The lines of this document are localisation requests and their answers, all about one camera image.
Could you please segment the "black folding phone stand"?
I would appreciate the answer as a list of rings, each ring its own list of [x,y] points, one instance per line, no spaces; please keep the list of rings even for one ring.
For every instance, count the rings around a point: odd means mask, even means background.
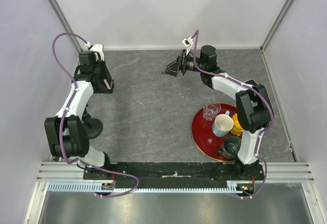
[[[113,93],[113,89],[114,89],[114,83],[112,83],[111,85],[111,89],[109,89],[105,83],[97,83],[94,86],[94,94],[112,94]]]

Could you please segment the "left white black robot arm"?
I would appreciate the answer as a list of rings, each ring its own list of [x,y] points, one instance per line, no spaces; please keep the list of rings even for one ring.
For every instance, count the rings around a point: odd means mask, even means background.
[[[98,137],[103,124],[87,112],[88,101],[94,93],[112,94],[113,78],[106,66],[102,45],[96,44],[79,53],[71,91],[54,117],[45,119],[44,128],[51,155],[84,162],[85,180],[106,180],[112,167],[106,153],[90,146]]]

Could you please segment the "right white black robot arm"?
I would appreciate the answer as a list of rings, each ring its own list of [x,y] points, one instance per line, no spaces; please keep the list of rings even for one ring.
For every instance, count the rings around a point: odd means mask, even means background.
[[[274,119],[265,86],[254,81],[242,83],[228,75],[218,66],[216,49],[211,45],[204,45],[199,57],[195,52],[183,49],[162,73],[178,77],[187,71],[199,72],[204,85],[236,101],[238,122],[243,132],[240,149],[234,159],[234,174],[240,180],[247,179],[260,161],[258,150],[262,136]]]

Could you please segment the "pink case smartphone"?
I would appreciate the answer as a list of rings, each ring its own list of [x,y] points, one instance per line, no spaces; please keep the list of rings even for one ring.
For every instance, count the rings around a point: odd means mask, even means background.
[[[250,80],[245,81],[245,84],[255,86],[258,83],[254,79],[250,79]]]
[[[103,82],[104,82],[104,84],[105,84],[105,86],[107,87],[107,89],[108,90],[112,90],[113,89],[113,87],[114,87],[114,81],[113,81],[113,79],[107,79],[107,78],[105,78],[104,80],[103,80]]]

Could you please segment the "black round base phone holder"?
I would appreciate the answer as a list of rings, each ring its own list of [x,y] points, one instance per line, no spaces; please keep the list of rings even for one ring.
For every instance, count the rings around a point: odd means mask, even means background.
[[[82,115],[82,124],[89,139],[97,138],[103,131],[102,122],[99,119],[92,117],[86,108]]]

